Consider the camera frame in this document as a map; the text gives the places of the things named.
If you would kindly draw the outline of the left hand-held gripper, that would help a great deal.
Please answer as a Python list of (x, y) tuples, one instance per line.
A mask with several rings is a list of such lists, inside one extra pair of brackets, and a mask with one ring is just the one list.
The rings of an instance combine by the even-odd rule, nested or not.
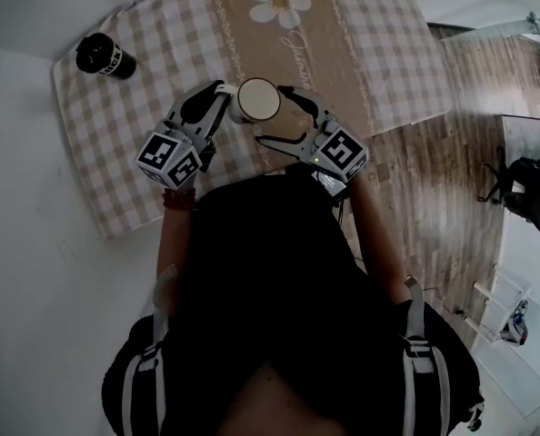
[(203, 83), (176, 97), (168, 120), (148, 134), (135, 158), (149, 179), (166, 188), (194, 187), (196, 174), (215, 153), (213, 134), (229, 104), (228, 95), (216, 92), (224, 83)]

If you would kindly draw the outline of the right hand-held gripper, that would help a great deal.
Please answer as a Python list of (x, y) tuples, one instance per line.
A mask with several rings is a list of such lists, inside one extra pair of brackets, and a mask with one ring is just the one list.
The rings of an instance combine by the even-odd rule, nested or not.
[(270, 135), (257, 136), (255, 140), (267, 149), (310, 164), (315, 169), (313, 177), (329, 195), (340, 196), (366, 164), (366, 146), (346, 124), (329, 116), (325, 99), (320, 94), (295, 86), (278, 86), (277, 90), (310, 114), (317, 130), (295, 140)]

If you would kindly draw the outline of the white cup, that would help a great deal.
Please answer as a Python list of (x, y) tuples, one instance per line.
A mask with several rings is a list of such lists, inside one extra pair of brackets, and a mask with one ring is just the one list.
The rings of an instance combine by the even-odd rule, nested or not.
[(268, 121), (277, 115), (281, 105), (277, 88), (260, 77), (249, 78), (238, 86), (220, 84), (215, 93), (231, 97), (226, 113), (237, 124)]

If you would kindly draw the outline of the person's right forearm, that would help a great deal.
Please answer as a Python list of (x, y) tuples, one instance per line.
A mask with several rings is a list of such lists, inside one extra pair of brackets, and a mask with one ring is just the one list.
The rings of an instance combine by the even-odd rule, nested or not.
[(367, 274), (394, 303), (406, 302), (411, 294), (405, 286), (405, 266), (367, 183), (354, 178), (349, 186), (349, 198)]

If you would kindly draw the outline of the person's left forearm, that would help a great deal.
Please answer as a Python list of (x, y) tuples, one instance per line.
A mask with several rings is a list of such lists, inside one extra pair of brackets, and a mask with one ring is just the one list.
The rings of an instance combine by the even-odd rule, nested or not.
[(164, 193), (165, 213), (157, 255), (156, 277), (163, 290), (179, 287), (186, 272), (195, 193)]

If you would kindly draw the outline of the checked beige flower tablecloth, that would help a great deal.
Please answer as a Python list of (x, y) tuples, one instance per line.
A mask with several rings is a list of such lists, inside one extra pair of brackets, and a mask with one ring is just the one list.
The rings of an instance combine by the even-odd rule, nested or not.
[(416, 0), (136, 0), (95, 26), (137, 61), (126, 80), (53, 69), (75, 166), (113, 238), (160, 217), (135, 165), (175, 99), (215, 80), (263, 77), (311, 89), (362, 138), (452, 107), (442, 56)]

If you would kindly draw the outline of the black tumbler bottle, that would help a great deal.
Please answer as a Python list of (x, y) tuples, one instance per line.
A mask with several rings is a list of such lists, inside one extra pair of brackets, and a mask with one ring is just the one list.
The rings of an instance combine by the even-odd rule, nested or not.
[(87, 74), (112, 76), (125, 80), (136, 71), (136, 60), (109, 35), (94, 33), (82, 39), (76, 48), (76, 65)]

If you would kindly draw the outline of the person's torso in black clothing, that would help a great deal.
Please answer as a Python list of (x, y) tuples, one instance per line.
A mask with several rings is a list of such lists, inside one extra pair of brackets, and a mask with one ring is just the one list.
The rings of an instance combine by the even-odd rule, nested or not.
[(448, 436), (477, 366), (407, 274), (394, 303), (306, 170), (195, 197), (186, 272), (108, 368), (116, 436)]

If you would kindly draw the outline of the black office chair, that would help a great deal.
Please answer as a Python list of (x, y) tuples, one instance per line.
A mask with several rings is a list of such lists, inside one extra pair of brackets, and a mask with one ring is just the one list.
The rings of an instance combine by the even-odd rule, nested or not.
[(540, 159), (520, 157), (510, 165), (498, 149), (499, 167), (482, 161), (479, 165), (488, 169), (496, 178), (495, 185), (478, 201), (503, 205), (510, 213), (525, 219), (540, 232)]

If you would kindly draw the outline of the white desk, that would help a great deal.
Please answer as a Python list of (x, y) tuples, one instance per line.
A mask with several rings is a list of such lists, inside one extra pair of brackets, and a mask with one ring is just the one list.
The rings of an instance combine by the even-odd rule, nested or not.
[[(505, 212), (491, 291), (496, 300), (486, 306), (484, 331), (473, 347), (485, 396), (479, 433), (540, 436), (540, 232), (510, 211)], [(525, 344), (496, 339), (522, 300), (528, 301)]]

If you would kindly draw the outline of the white and blue device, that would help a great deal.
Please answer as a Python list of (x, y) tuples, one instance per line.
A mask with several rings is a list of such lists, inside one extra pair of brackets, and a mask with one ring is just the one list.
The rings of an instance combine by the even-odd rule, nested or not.
[(523, 346), (528, 336), (528, 327), (525, 323), (525, 314), (528, 309), (528, 300), (522, 300), (515, 307), (513, 313), (507, 319), (505, 326), (500, 331), (503, 341), (515, 346)]

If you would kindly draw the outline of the black and white item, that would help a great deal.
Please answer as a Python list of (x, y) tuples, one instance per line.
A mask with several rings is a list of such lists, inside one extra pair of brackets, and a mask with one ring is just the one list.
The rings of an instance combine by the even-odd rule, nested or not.
[(485, 403), (483, 401), (478, 402), (470, 409), (471, 418), (467, 424), (467, 429), (470, 432), (478, 431), (480, 427), (482, 426), (481, 416), (484, 412), (484, 409), (485, 409)]

